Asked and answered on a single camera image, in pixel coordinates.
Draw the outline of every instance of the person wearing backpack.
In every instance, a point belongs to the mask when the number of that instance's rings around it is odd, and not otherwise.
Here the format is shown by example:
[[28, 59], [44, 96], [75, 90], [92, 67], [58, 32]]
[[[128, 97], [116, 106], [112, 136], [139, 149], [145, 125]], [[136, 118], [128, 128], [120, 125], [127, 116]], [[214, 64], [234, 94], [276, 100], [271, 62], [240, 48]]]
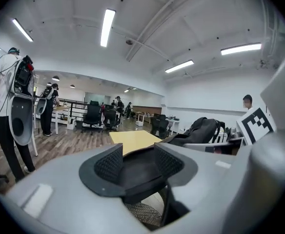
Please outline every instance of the person wearing backpack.
[[58, 99], [58, 84], [54, 83], [51, 85], [50, 87], [47, 87], [45, 89], [45, 91], [50, 90], [51, 91], [49, 93], [51, 93], [51, 95], [46, 97], [46, 108], [44, 110], [44, 112], [41, 114], [41, 129], [43, 131], [43, 135], [49, 137], [52, 135], [51, 131], [50, 131], [50, 125], [51, 125], [51, 116], [53, 113], [53, 109], [54, 109], [54, 104], [58, 105], [59, 104], [59, 99]]

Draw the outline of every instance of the round ceiling lamp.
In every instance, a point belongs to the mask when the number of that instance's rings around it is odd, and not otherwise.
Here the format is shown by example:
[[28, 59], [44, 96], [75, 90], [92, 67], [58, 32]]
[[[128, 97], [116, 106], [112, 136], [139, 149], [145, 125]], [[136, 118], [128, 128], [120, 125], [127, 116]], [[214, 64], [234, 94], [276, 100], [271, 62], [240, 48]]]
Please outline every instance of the round ceiling lamp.
[[54, 76], [52, 77], [53, 80], [56, 80], [56, 81], [60, 81], [59, 77], [58, 76]]

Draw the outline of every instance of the wooden floor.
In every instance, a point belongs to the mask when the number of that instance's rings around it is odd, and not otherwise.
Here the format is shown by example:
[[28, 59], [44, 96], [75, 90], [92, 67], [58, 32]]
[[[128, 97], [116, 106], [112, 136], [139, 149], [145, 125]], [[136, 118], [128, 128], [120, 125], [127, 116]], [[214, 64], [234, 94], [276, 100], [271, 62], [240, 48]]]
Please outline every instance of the wooden floor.
[[[84, 133], [80, 129], [67, 130], [66, 125], [59, 124], [59, 134], [55, 133], [55, 124], [51, 125], [52, 135], [46, 137], [40, 134], [38, 130], [35, 129], [34, 137], [35, 143], [38, 151], [38, 156], [34, 156], [34, 149], [32, 144], [29, 145], [31, 152], [32, 160], [36, 169], [39, 169], [44, 163], [49, 160], [60, 157], [63, 155], [69, 155], [73, 153], [82, 152], [85, 150], [90, 150], [96, 147], [101, 147], [106, 144], [111, 144], [111, 138], [109, 136], [109, 131], [96, 132], [90, 130], [85, 130]], [[122, 124], [119, 126], [118, 131], [134, 131], [137, 130], [134, 119], [122, 119]], [[150, 132], [151, 125], [147, 122], [144, 123], [143, 127], [140, 127], [139, 130], [146, 130]], [[21, 156], [18, 152], [17, 147], [15, 148], [16, 154], [19, 160], [21, 167], [24, 167], [24, 163], [21, 159]], [[5, 194], [14, 184], [15, 177], [13, 176], [6, 157], [0, 147], [0, 174], [5, 174], [9, 178], [10, 182], [7, 184], [0, 179], [0, 193]], [[145, 204], [148, 204], [154, 207], [159, 213], [163, 211], [163, 202], [161, 201], [160, 195], [151, 196], [144, 200]]]

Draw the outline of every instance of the white sticker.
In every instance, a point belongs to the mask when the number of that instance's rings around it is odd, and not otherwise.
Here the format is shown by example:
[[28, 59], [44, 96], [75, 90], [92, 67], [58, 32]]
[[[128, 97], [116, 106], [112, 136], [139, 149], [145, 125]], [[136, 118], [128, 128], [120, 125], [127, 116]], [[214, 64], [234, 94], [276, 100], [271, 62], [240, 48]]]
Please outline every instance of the white sticker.
[[224, 168], [230, 168], [230, 166], [231, 166], [231, 164], [228, 164], [228, 163], [220, 161], [220, 160], [216, 161], [215, 165], [221, 166], [221, 167], [224, 167]]

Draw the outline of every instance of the white sneaker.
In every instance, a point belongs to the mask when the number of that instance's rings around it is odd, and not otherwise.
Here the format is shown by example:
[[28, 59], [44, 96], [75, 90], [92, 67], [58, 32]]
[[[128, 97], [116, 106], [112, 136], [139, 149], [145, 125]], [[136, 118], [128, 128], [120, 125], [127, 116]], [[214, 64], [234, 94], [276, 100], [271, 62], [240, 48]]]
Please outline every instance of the white sneaker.
[[24, 167], [24, 171], [25, 171], [27, 174], [32, 173], [32, 172], [30, 172], [30, 171], [29, 171], [29, 169], [27, 169], [27, 167], [26, 167], [26, 166]]

